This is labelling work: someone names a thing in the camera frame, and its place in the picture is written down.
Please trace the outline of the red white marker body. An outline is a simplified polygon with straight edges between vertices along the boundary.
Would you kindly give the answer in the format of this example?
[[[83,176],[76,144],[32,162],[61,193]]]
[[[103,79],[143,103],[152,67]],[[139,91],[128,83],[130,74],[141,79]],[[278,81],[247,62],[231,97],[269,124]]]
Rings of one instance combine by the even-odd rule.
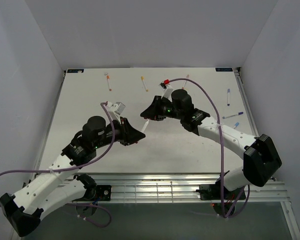
[[[143,125],[143,127],[142,127],[142,129],[141,129],[141,132],[142,133],[144,133],[145,132],[145,130],[146,130],[146,128],[147,128],[147,126],[148,126],[148,124],[149,124],[149,119],[144,123],[144,125]]]

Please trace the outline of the orange capped white marker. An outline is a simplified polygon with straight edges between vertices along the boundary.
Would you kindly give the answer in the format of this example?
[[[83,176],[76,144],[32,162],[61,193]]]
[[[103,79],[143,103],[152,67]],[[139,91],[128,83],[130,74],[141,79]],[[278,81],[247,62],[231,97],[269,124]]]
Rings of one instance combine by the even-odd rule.
[[[106,81],[107,81],[108,89],[111,92],[112,91],[112,86],[111,86],[110,76],[109,75],[106,75]]]

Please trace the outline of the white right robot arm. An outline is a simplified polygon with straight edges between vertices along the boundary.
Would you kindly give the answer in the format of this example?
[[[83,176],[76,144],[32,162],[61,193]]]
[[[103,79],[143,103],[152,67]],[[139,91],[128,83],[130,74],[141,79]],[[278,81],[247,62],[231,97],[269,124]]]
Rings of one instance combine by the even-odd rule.
[[[185,130],[222,144],[243,160],[242,167],[227,172],[216,185],[216,194],[222,199],[246,185],[263,187],[282,166],[274,142],[268,135],[253,136],[219,125],[209,113],[194,107],[192,98],[183,89],[174,90],[171,99],[155,96],[140,116],[152,121],[177,119]]]

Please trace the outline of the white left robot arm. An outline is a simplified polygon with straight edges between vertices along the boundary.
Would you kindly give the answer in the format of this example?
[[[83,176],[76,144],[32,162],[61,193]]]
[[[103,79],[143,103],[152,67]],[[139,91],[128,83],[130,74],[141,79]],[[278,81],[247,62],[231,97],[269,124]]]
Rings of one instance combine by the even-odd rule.
[[[110,124],[106,124],[101,116],[90,117],[47,172],[14,194],[5,193],[0,197],[4,216],[17,234],[24,237],[33,232],[43,218],[63,205],[74,200],[93,201],[97,198],[98,187],[89,175],[80,174],[65,186],[60,186],[61,183],[93,160],[98,148],[114,142],[129,146],[145,137],[125,117]]]

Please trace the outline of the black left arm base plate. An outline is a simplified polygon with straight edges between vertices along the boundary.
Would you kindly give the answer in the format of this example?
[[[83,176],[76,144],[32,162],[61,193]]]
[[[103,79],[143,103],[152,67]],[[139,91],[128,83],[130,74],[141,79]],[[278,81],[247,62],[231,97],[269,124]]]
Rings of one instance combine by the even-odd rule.
[[[96,185],[86,190],[83,199],[87,201],[110,201],[112,193],[111,185]]]

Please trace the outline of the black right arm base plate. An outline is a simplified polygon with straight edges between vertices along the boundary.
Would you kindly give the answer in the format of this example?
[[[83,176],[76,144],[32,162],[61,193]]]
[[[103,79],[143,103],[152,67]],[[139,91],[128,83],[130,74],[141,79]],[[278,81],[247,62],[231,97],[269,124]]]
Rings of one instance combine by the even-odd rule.
[[[221,199],[221,188],[216,184],[200,184],[198,189],[195,190],[199,193],[199,198],[202,201],[205,200],[220,200]],[[226,201],[235,200],[241,192],[241,188],[237,188],[233,191],[228,191],[226,188],[223,189],[223,198]]]

